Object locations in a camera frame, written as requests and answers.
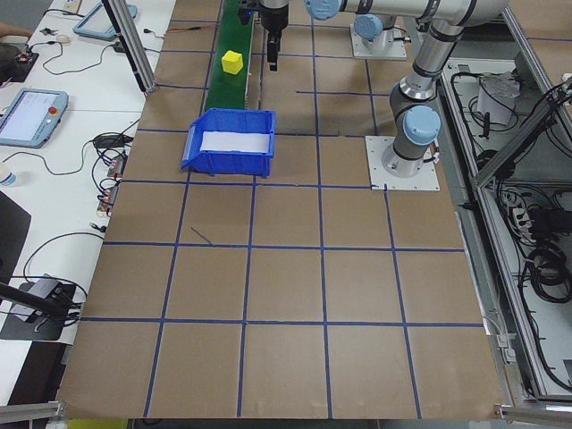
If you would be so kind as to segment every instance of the electronic device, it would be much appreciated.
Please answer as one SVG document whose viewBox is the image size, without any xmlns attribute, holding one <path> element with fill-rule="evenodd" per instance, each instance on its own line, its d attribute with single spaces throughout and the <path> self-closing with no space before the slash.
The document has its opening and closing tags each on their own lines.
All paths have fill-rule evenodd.
<svg viewBox="0 0 572 429">
<path fill-rule="evenodd" d="M 21 51 L 17 46 L 0 44 L 0 85 L 25 81 L 38 57 L 39 54 Z"/>
<path fill-rule="evenodd" d="M 0 282 L 8 283 L 28 236 L 31 215 L 0 192 Z"/>
<path fill-rule="evenodd" d="M 131 18 L 135 18 L 137 16 L 137 6 L 128 4 L 128 7 Z M 101 38 L 103 40 L 113 40 L 117 35 L 101 3 L 86 13 L 86 16 L 73 27 L 73 32 L 86 38 Z"/>
<path fill-rule="evenodd" d="M 65 92 L 22 88 L 0 119 L 0 146 L 41 147 L 67 105 Z"/>
</svg>

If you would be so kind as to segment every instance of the black stand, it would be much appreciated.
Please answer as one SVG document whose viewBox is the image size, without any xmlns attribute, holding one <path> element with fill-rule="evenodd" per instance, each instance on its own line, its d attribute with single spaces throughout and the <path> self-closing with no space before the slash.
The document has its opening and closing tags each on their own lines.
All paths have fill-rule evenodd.
<svg viewBox="0 0 572 429">
<path fill-rule="evenodd" d="M 27 292 L 33 283 L 23 283 L 20 291 Z M 4 321 L 2 331 L 0 331 L 1 340 L 27 340 L 27 341 L 55 341 L 62 334 L 63 325 L 66 323 L 65 318 L 73 301 L 75 294 L 75 285 L 58 283 L 56 289 L 60 296 L 59 300 L 47 298 L 44 299 L 48 305 L 56 304 L 59 307 L 58 313 L 63 315 L 54 315 L 46 318 L 44 316 L 32 317 L 31 322 L 24 322 L 15 315 L 8 315 Z"/>
</svg>

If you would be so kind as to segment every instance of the black monitor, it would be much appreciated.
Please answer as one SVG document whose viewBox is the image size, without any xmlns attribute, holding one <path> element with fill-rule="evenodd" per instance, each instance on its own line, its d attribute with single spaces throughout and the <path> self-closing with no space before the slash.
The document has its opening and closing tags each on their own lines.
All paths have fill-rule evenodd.
<svg viewBox="0 0 572 429">
<path fill-rule="evenodd" d="M 2 340 L 54 341 L 72 305 L 75 285 L 43 278 L 20 288 L 8 284 L 28 236 L 31 216 L 0 192 L 0 302 L 12 302 L 0 331 Z"/>
</svg>

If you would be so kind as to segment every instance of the brown cardboard surface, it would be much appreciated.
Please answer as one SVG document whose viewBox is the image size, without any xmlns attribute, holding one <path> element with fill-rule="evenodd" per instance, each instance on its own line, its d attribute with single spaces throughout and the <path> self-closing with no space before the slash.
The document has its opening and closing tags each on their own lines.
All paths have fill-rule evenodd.
<svg viewBox="0 0 572 429">
<path fill-rule="evenodd" d="M 324 185 L 370 186 L 362 138 L 320 138 L 320 167 Z"/>
<path fill-rule="evenodd" d="M 315 27 L 315 54 L 351 58 L 349 27 Z"/>
<path fill-rule="evenodd" d="M 529 40 L 528 43 L 533 48 L 536 56 L 538 56 L 552 85 L 562 83 L 562 75 L 570 73 L 572 42 Z"/>
<path fill-rule="evenodd" d="M 482 322 L 464 253 L 400 252 L 398 264 L 410 322 Z"/>
<path fill-rule="evenodd" d="M 255 219 L 255 244 L 320 245 L 316 189 L 258 188 Z"/>
<path fill-rule="evenodd" d="M 167 316 L 241 319 L 246 264 L 244 248 L 179 248 Z"/>
<path fill-rule="evenodd" d="M 166 326 L 149 416 L 234 417 L 239 357 L 238 326 Z"/>
<path fill-rule="evenodd" d="M 244 417 L 327 417 L 324 328 L 250 325 Z"/>
<path fill-rule="evenodd" d="M 220 4 L 213 0 L 177 0 L 171 20 L 216 21 Z"/>
<path fill-rule="evenodd" d="M 402 328 L 334 326 L 328 331 L 336 417 L 416 418 Z"/>
<path fill-rule="evenodd" d="M 382 193 L 370 189 L 324 189 L 322 200 L 326 246 L 390 246 Z"/>
<path fill-rule="evenodd" d="M 328 320 L 401 322 L 391 252 L 327 251 Z"/>
<path fill-rule="evenodd" d="M 191 185 L 181 242 L 246 244 L 250 222 L 250 186 Z"/>
<path fill-rule="evenodd" d="M 173 243 L 185 185 L 122 183 L 105 239 Z"/>
<path fill-rule="evenodd" d="M 210 52 L 163 52 L 155 69 L 155 77 L 159 85 L 203 88 L 210 59 Z"/>
<path fill-rule="evenodd" d="M 142 416 L 158 330 L 158 324 L 81 322 L 58 392 L 66 416 Z"/>
<path fill-rule="evenodd" d="M 82 315 L 161 317 L 172 253 L 170 246 L 103 246 Z"/>
<path fill-rule="evenodd" d="M 424 418 L 495 417 L 501 387 L 482 328 L 410 328 L 409 338 Z"/>
<path fill-rule="evenodd" d="M 186 181 L 181 170 L 186 133 L 138 132 L 123 178 L 133 181 Z"/>
<path fill-rule="evenodd" d="M 221 3 L 176 4 L 171 27 L 207 27 L 167 34 L 157 75 L 197 88 L 147 99 L 60 398 L 74 416 L 487 418 L 497 375 L 442 171 L 440 192 L 369 189 L 363 136 L 394 135 L 384 94 L 408 66 L 350 59 L 353 14 L 310 28 L 291 2 L 279 71 L 253 55 L 269 178 L 179 171 Z"/>
<path fill-rule="evenodd" d="M 570 40 L 572 0 L 510 0 L 510 9 L 529 38 Z"/>
<path fill-rule="evenodd" d="M 172 21 L 170 29 L 203 27 L 194 31 L 173 31 L 164 35 L 164 51 L 204 51 L 210 52 L 215 39 L 215 25 L 203 21 Z"/>
<path fill-rule="evenodd" d="M 316 58 L 317 90 L 369 94 L 366 62 L 353 58 Z"/>
<path fill-rule="evenodd" d="M 161 88 L 147 96 L 140 129 L 188 130 L 199 117 L 202 89 Z"/>
<path fill-rule="evenodd" d="M 277 136 L 272 174 L 258 182 L 317 185 L 315 137 Z"/>
<path fill-rule="evenodd" d="M 248 319 L 322 320 L 320 270 L 319 250 L 252 250 Z"/>
<path fill-rule="evenodd" d="M 317 98 L 320 134 L 333 136 L 374 135 L 374 118 L 370 96 L 320 94 Z"/>
</svg>

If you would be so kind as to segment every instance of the metal plate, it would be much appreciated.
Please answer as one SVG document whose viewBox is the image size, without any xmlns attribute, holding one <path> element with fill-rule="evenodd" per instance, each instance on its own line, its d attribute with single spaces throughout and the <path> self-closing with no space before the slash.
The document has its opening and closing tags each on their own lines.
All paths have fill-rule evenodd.
<svg viewBox="0 0 572 429">
<path fill-rule="evenodd" d="M 369 179 L 373 190 L 440 190 L 433 163 L 423 164 L 421 171 L 409 179 L 395 177 L 383 168 L 382 154 L 395 138 L 393 136 L 366 136 Z M 427 149 L 425 158 L 431 157 Z"/>
<path fill-rule="evenodd" d="M 354 31 L 353 25 L 349 26 L 349 34 L 351 34 L 351 45 L 354 50 L 355 58 L 378 58 L 380 60 L 394 61 L 406 61 L 408 59 L 405 46 L 400 40 L 393 41 L 385 46 L 383 46 L 381 40 L 379 40 L 380 43 L 374 42 L 370 46 L 367 46 L 364 44 L 363 39 Z M 393 36 L 400 38 L 401 31 L 394 29 Z"/>
</svg>

